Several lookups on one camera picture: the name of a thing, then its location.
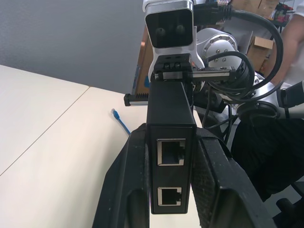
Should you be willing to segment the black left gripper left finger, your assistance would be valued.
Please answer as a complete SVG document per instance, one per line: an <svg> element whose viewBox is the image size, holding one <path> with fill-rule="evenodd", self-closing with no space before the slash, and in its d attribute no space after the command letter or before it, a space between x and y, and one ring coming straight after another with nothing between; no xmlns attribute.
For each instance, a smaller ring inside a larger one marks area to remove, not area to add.
<svg viewBox="0 0 304 228"><path fill-rule="evenodd" d="M150 171L146 125L131 132L108 169L92 228L149 228Z"/></svg>

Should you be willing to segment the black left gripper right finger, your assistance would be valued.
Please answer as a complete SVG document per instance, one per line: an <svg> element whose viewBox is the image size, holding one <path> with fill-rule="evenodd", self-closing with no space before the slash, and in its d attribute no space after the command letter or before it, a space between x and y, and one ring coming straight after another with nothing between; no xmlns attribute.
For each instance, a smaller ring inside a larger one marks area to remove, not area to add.
<svg viewBox="0 0 304 228"><path fill-rule="evenodd" d="M196 132L191 187L201 228L276 228L246 172L204 128Z"/></svg>

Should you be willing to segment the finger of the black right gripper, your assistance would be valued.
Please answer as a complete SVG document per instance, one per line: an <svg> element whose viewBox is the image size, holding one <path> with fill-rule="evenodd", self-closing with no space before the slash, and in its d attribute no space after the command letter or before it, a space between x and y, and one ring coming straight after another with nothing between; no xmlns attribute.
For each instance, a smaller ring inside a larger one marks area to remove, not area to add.
<svg viewBox="0 0 304 228"><path fill-rule="evenodd" d="M148 105L148 96L148 93L125 94L123 100L125 106L145 106Z"/></svg>

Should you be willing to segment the small black Ethernet port box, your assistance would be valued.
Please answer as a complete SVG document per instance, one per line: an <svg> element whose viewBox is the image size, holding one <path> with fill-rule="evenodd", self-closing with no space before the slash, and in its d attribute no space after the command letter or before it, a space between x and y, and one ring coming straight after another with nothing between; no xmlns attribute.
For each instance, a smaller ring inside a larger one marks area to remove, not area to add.
<svg viewBox="0 0 304 228"><path fill-rule="evenodd" d="M151 82L146 142L152 214L187 213L196 128L183 83Z"/></svg>

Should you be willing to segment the brown box with blue print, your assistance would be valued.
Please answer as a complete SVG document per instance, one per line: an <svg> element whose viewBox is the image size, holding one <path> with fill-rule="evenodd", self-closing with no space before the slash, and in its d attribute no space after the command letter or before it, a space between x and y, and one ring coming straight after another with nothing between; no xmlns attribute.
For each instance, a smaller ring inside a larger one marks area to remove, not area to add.
<svg viewBox="0 0 304 228"><path fill-rule="evenodd" d="M153 50L147 28L144 28L141 40L140 53L137 61L132 94L148 93L150 82L148 79L149 68L153 60Z"/></svg>

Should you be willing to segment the brown cardboard box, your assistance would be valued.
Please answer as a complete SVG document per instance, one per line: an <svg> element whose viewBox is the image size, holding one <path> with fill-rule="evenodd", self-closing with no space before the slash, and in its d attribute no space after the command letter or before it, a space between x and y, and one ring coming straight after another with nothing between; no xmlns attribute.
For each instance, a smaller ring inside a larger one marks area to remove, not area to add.
<svg viewBox="0 0 304 228"><path fill-rule="evenodd" d="M232 6L236 10L255 13L266 19L270 19L279 0L232 0Z"/></svg>
<svg viewBox="0 0 304 228"><path fill-rule="evenodd" d="M248 47L247 57L251 61L255 71L260 70L268 52L273 49L273 45L273 40L257 36L252 37Z"/></svg>

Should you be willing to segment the person in white shirt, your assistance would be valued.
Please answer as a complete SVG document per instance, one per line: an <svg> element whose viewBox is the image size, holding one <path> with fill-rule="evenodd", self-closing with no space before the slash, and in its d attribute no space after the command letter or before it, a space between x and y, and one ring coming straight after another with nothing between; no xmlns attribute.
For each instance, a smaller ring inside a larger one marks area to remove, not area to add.
<svg viewBox="0 0 304 228"><path fill-rule="evenodd" d="M281 37L283 61L271 83L292 86L304 80L304 1ZM304 119L277 119L259 127L240 122L231 153L266 201L304 176Z"/></svg>

